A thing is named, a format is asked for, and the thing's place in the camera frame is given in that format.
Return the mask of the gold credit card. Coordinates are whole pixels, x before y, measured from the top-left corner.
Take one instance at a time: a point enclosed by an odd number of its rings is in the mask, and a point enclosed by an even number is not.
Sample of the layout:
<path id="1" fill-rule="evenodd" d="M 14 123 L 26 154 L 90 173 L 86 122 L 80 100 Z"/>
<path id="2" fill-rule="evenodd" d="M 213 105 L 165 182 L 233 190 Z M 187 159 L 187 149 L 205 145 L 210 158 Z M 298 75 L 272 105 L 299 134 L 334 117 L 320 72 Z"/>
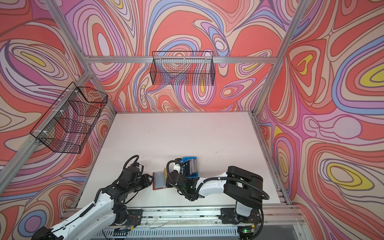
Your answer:
<path id="1" fill-rule="evenodd" d="M 167 182 L 167 179 L 168 179 L 167 168 L 164 168 L 164 178 L 165 178 L 165 182 Z"/>

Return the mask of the red leather card holder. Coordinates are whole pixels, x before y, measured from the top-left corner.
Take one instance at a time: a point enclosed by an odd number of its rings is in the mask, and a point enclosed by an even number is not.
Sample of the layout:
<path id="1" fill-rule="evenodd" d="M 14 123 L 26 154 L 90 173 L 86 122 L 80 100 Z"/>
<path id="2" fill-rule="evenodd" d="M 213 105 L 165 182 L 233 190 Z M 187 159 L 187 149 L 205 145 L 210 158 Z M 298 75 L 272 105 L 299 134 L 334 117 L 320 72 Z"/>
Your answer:
<path id="1" fill-rule="evenodd" d="M 164 171 L 153 172 L 153 190 L 167 188 L 167 181 Z"/>

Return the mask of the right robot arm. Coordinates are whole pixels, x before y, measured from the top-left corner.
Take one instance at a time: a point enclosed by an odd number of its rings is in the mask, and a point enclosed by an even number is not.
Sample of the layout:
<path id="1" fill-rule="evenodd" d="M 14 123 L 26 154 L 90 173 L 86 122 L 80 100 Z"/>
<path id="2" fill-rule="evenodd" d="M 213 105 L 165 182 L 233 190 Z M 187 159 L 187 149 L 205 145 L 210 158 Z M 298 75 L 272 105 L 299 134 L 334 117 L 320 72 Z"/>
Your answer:
<path id="1" fill-rule="evenodd" d="M 253 224 L 264 222 L 263 201 L 270 196 L 263 190 L 263 178 L 244 169 L 229 166 L 227 171 L 210 178 L 188 178 L 182 174 L 186 164 L 180 159 L 169 161 L 165 167 L 166 183 L 190 202 L 213 194 L 225 194 L 235 200 L 235 207 L 222 208 L 219 219 L 223 224 Z"/>

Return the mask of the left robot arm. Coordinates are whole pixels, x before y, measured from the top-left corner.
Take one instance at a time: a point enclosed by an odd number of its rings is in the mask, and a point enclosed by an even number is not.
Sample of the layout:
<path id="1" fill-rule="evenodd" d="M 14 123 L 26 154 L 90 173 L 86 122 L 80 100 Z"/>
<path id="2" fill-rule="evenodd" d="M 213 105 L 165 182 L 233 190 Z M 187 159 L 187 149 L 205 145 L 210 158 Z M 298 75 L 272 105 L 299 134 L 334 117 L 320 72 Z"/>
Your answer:
<path id="1" fill-rule="evenodd" d="M 123 225 L 129 218 L 127 197 L 149 187 L 153 179 L 144 174 L 139 156 L 130 157 L 110 185 L 100 188 L 92 202 L 68 219 L 51 227 L 41 227 L 33 240 L 89 240 L 110 225 Z"/>

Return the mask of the blue plastic card tray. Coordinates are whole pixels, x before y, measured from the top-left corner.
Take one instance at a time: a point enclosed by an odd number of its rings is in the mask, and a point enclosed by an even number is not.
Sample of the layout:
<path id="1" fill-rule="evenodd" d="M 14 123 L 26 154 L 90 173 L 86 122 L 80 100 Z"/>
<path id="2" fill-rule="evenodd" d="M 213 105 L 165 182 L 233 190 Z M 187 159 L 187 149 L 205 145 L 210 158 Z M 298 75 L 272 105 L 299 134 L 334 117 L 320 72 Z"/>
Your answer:
<path id="1" fill-rule="evenodd" d="M 197 157 L 183 157 L 182 164 L 181 173 L 183 176 L 190 179 L 199 177 Z"/>

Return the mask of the dark credit card stack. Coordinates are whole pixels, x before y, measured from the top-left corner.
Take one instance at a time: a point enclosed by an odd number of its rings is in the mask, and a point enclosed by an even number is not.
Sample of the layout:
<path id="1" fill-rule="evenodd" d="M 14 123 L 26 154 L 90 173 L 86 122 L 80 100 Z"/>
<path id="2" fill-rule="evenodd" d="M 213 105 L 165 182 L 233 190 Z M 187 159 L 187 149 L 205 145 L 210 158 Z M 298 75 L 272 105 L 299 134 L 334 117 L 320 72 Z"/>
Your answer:
<path id="1" fill-rule="evenodd" d="M 184 162 L 185 176 L 188 178 L 197 178 L 198 175 L 198 166 L 196 159 L 188 159 Z"/>

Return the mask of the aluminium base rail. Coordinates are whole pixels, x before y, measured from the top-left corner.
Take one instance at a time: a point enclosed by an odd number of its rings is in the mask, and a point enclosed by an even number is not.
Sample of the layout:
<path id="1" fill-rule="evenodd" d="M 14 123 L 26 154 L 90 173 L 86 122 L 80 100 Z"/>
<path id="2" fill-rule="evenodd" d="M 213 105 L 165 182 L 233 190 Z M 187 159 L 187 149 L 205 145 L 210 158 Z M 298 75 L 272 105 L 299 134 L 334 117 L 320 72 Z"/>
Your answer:
<path id="1" fill-rule="evenodd" d="M 304 216 L 292 205 L 267 205 L 247 217 L 235 216 L 233 206 L 128 208 L 121 225 L 86 228 L 82 240 L 246 239 L 311 240 Z"/>

